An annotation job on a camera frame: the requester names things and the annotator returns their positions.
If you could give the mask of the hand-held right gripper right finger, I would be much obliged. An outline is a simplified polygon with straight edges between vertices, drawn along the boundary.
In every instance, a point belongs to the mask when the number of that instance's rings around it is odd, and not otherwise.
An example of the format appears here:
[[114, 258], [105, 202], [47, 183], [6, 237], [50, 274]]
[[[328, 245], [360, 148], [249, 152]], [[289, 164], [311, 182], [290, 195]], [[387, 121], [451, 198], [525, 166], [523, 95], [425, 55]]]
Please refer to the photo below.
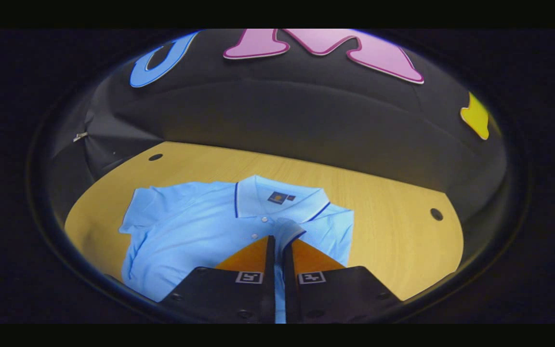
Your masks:
[[291, 324], [385, 323], [402, 301], [366, 267], [345, 267], [302, 240], [284, 250], [286, 321]]

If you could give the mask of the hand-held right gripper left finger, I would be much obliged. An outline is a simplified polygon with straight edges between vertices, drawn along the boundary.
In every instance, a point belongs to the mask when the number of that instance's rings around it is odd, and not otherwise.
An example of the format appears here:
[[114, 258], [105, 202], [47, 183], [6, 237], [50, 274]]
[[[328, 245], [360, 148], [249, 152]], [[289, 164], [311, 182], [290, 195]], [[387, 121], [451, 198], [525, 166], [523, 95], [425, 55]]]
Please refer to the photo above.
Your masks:
[[275, 238], [264, 237], [216, 267], [194, 268], [160, 307], [186, 322], [272, 324], [274, 265]]

